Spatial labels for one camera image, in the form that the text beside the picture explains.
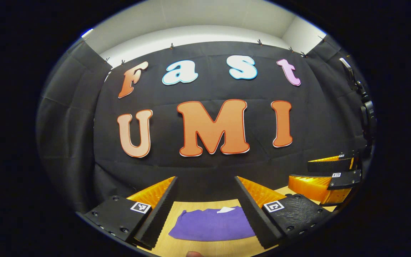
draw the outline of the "black curtain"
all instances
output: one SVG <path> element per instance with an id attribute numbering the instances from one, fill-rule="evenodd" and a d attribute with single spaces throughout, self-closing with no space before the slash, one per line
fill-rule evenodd
<path id="1" fill-rule="evenodd" d="M 111 65 L 79 39 L 46 80 L 36 117 L 41 162 L 52 183 L 74 210 L 91 208 L 93 119 Z"/>
<path id="2" fill-rule="evenodd" d="M 227 58 L 246 55 L 255 61 L 258 75 L 236 80 L 229 74 Z M 300 86 L 292 85 L 276 62 L 286 59 L 295 67 Z M 192 60 L 198 77 L 191 83 L 166 86 L 166 67 Z M 124 72 L 147 61 L 134 91 L 119 99 Z M 340 63 L 338 57 L 331 65 Z M 360 96 L 349 88 L 343 70 L 321 58 L 302 57 L 280 47 L 249 42 L 201 42 L 164 49 L 137 57 L 114 68 L 98 97 L 94 123 L 94 189 L 98 202 L 113 194 L 131 195 L 168 177 L 178 177 L 177 201 L 208 202 L 235 199 L 233 177 L 241 176 L 271 189 L 288 185 L 290 174 L 302 174 L 307 161 L 348 153 L 365 146 L 359 120 Z M 178 104 L 200 101 L 215 119 L 224 101 L 242 99 L 246 153 L 225 155 L 217 150 L 201 156 L 179 154 L 184 143 L 183 117 Z M 288 101 L 293 142 L 275 148 L 275 112 L 272 101 Z M 132 158 L 121 148 L 117 117 L 151 109 L 150 153 Z M 139 144 L 139 123 L 130 123 L 131 140 Z M 219 146 L 223 145 L 225 136 Z"/>

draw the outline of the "pink letter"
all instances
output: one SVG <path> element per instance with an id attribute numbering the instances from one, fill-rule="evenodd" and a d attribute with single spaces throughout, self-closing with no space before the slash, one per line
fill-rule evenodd
<path id="1" fill-rule="evenodd" d="M 289 64 L 287 60 L 282 59 L 277 62 L 277 65 L 282 66 L 283 72 L 290 83 L 295 86 L 300 85 L 300 79 L 294 76 L 293 70 L 296 70 L 293 65 Z"/>

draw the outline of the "letter m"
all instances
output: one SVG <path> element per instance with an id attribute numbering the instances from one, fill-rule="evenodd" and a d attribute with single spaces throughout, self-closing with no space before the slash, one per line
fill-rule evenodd
<path id="1" fill-rule="evenodd" d="M 197 136 L 210 154 L 217 151 L 222 135 L 225 143 L 220 150 L 230 155 L 245 153 L 250 145 L 245 141 L 243 112 L 247 108 L 246 101 L 230 99 L 223 103 L 217 119 L 212 120 L 204 106 L 198 101 L 188 101 L 177 106 L 177 111 L 183 115 L 184 146 L 180 155 L 186 157 L 200 156 L 202 148 L 198 146 Z"/>

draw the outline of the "ceiling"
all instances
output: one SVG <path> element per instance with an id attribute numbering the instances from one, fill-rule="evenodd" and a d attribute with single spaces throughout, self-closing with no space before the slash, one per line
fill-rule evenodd
<path id="1" fill-rule="evenodd" d="M 179 26 L 234 26 L 281 38 L 294 18 L 264 0 L 147 0 L 98 24 L 86 38 L 98 54 L 137 36 Z"/>

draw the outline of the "wooden table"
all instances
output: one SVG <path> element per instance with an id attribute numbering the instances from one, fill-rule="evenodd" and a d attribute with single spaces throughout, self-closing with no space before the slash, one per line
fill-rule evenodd
<path id="1" fill-rule="evenodd" d="M 295 194 L 295 192 L 288 187 L 283 187 L 276 191 L 281 194 Z M 166 223 L 163 226 L 163 230 L 161 230 L 156 247 L 151 251 L 143 248 L 140 249 L 162 257 L 184 257 L 188 251 L 200 252 L 204 257 L 250 257 L 277 247 L 274 246 L 264 250 L 256 236 L 214 242 L 181 240 L 169 236 L 168 233 L 175 226 L 177 218 L 182 211 L 186 210 L 190 212 L 194 210 L 206 210 L 208 208 L 221 209 L 224 206 L 233 207 L 241 205 L 237 199 L 217 202 L 174 202 L 166 219 Z M 335 206 L 325 207 L 325 209 L 329 211 L 333 211 L 334 208 Z"/>

